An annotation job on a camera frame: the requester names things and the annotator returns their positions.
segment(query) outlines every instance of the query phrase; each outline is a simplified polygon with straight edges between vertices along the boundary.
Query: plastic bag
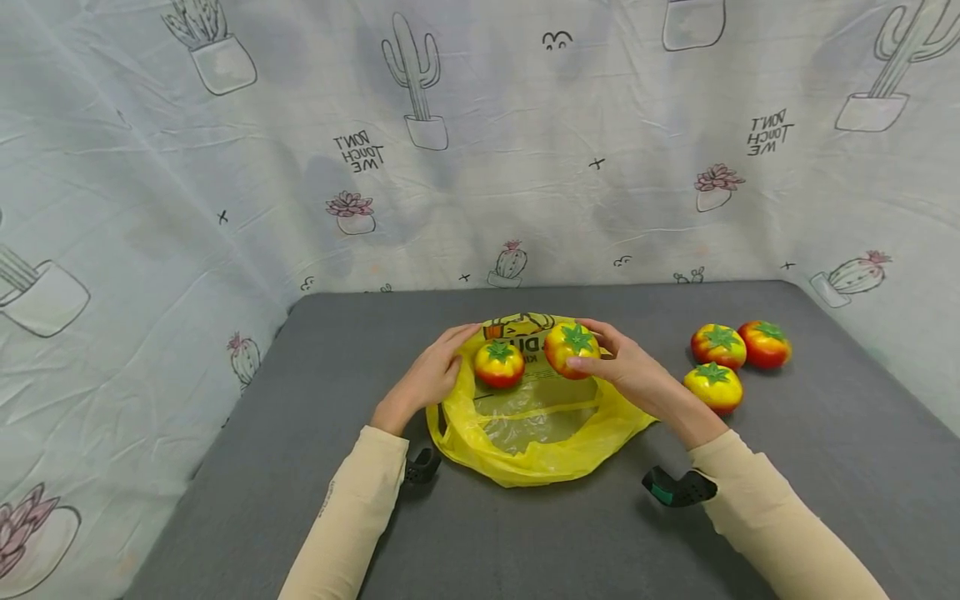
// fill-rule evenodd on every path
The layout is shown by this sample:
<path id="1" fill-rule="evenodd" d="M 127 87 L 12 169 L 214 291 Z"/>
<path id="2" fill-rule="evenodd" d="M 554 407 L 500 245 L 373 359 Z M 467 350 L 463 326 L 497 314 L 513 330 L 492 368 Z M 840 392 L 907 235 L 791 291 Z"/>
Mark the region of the plastic bag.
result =
<path id="1" fill-rule="evenodd" d="M 593 472 L 655 421 L 602 379 L 553 371 L 542 346 L 557 323 L 573 320 L 538 313 L 493 319 L 463 345 L 453 391 L 426 412 L 430 436 L 447 458 L 505 488 L 541 486 Z M 513 389 L 488 388 L 473 373 L 473 355 L 492 339 L 517 346 L 527 361 Z"/>

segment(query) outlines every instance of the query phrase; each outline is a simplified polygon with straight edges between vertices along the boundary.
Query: long sleeve shirt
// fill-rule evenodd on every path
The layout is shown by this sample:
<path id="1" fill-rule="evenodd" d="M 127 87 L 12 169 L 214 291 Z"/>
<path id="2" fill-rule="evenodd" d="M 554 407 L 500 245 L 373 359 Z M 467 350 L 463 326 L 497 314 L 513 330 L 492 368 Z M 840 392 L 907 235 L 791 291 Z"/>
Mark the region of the long sleeve shirt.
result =
<path id="1" fill-rule="evenodd" d="M 330 482 L 324 505 L 278 600 L 352 600 L 403 482 L 408 443 L 364 427 Z M 782 600 L 889 600 L 874 577 L 810 512 L 763 454 L 728 431 L 690 451 L 717 485 L 713 527 Z"/>

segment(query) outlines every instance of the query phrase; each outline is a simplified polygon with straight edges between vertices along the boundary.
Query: gray table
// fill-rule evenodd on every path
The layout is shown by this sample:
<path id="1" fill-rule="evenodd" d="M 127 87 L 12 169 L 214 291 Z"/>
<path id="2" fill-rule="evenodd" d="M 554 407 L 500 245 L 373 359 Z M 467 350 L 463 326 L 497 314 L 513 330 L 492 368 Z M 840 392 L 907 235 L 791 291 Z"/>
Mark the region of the gray table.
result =
<path id="1" fill-rule="evenodd" d="M 731 425 L 891 597 L 960 598 L 960 440 L 781 282 L 304 298 L 125 597 L 276 598 L 328 480 L 420 349 L 449 325 L 519 311 L 610 321 L 677 376 L 701 324 L 781 324 L 795 359 L 781 374 L 744 373 Z M 384 344 L 385 330 L 403 345 Z M 407 436 L 426 444 L 422 420 Z M 688 468 L 659 424 L 591 476 L 545 488 L 504 490 L 444 462 L 432 487 L 402 491 L 362 597 L 773 597 L 701 508 L 653 501 L 640 478 L 656 464 Z"/>

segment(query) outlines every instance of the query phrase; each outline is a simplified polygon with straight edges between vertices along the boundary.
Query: hand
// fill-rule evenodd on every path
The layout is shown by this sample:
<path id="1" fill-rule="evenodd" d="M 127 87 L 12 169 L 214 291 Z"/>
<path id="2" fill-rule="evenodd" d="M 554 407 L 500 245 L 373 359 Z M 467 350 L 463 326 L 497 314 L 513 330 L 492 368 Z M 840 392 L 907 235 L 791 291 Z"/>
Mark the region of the hand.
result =
<path id="1" fill-rule="evenodd" d="M 479 330 L 480 324 L 466 324 L 445 331 L 380 401 L 370 425 L 399 436 L 419 409 L 440 404 L 457 381 L 457 350 Z"/>
<path id="2" fill-rule="evenodd" d="M 606 379 L 643 412 L 667 423 L 688 449 L 719 437 L 728 427 L 687 388 L 611 324 L 577 319 L 593 332 L 610 355 L 602 359 L 574 356 L 566 364 L 579 372 Z"/>

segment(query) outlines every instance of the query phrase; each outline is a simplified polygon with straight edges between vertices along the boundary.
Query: tomato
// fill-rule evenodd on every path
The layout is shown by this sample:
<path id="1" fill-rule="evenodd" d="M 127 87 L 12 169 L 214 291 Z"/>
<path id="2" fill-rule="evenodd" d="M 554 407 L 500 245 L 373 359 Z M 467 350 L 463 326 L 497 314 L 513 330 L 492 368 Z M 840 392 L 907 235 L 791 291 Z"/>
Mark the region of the tomato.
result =
<path id="1" fill-rule="evenodd" d="M 779 327 L 766 321 L 750 321 L 737 331 L 747 346 L 747 362 L 758 369 L 779 369 L 790 362 L 793 346 Z"/>
<path id="2" fill-rule="evenodd" d="M 690 349 L 694 360 L 701 365 L 714 362 L 736 371 L 747 360 L 743 338 L 733 329 L 714 323 L 697 329 L 690 338 Z"/>
<path id="3" fill-rule="evenodd" d="M 512 388 L 523 378 L 527 362 L 516 347 L 491 340 L 473 356 L 477 377 L 492 388 Z"/>
<path id="4" fill-rule="evenodd" d="M 555 325 L 546 334 L 543 341 L 543 353 L 546 362 L 553 370 L 567 379 L 585 379 L 589 377 L 585 372 L 572 370 L 566 365 L 566 359 L 571 356 L 589 356 L 600 358 L 600 345 L 590 330 L 579 323 L 561 323 Z"/>
<path id="5" fill-rule="evenodd" d="M 743 400 L 736 372 L 716 363 L 700 365 L 684 377 L 684 385 L 717 415 L 729 415 Z"/>

